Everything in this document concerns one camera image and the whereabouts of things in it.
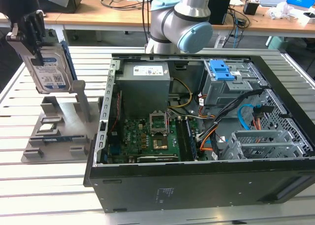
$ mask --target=gray fixture stand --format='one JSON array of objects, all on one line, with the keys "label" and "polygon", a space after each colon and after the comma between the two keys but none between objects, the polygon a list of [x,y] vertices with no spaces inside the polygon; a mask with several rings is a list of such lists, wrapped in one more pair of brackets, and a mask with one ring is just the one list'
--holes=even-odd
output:
[{"label": "gray fixture stand", "polygon": [[88,103],[85,82],[74,81],[76,103],[58,103],[46,96],[21,161],[24,163],[84,162],[99,123],[98,102]]}]

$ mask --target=green circuit board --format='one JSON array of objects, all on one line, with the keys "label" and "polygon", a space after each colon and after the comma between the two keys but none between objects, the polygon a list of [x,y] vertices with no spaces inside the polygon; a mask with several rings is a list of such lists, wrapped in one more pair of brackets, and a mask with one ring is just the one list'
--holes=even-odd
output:
[{"label": "green circuit board", "polygon": [[176,135],[175,121],[170,121],[170,133],[167,136],[167,149],[154,150],[153,137],[150,134],[149,119],[127,120],[124,126],[124,143],[123,152],[127,155],[178,155],[179,148]]},{"label": "green circuit board", "polygon": [[[163,127],[164,123],[155,122],[158,127]],[[198,123],[190,121],[192,132],[198,132]],[[126,163],[129,156],[177,156],[180,157],[179,144],[177,139],[176,124],[174,119],[169,120],[169,133],[167,136],[160,135],[165,141],[167,148],[155,149],[157,147],[157,136],[150,133],[150,120],[147,119],[126,119],[124,123],[123,144],[119,156],[113,157],[113,163]]]}]

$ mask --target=motherboard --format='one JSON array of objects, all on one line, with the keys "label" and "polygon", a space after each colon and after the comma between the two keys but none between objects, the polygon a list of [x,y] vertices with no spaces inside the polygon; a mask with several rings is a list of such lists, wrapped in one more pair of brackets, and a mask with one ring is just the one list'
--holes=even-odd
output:
[{"label": "motherboard", "polygon": [[[191,137],[199,133],[198,122],[189,121]],[[113,163],[181,161],[178,119],[125,119],[121,143],[111,144],[108,157]]]}]

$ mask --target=light blue robot joint cap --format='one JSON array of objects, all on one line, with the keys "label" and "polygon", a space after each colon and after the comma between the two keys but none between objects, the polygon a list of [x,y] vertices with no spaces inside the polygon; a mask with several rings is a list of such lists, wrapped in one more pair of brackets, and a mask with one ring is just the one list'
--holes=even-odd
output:
[{"label": "light blue robot joint cap", "polygon": [[151,4],[151,11],[174,7],[180,1],[181,0],[153,0]]},{"label": "light blue robot joint cap", "polygon": [[177,47],[185,53],[197,53],[207,46],[212,35],[213,28],[209,22],[196,24],[182,35],[177,43]]}]

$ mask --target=aluminum profile table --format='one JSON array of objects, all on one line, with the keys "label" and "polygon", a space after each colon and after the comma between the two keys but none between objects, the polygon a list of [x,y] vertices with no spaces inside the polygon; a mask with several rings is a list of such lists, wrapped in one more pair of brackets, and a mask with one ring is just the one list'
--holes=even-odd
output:
[{"label": "aluminum profile table", "polygon": [[[86,81],[89,101],[104,94],[111,53],[143,53],[141,48],[71,47],[78,79]],[[315,121],[315,84],[286,54],[272,50],[205,49],[202,54],[261,55],[302,108]],[[74,94],[57,93],[58,102]],[[0,224],[187,225],[315,224],[315,186],[284,204],[104,214],[92,188],[82,185],[85,163],[20,162],[43,97],[21,65],[0,95]]]}]

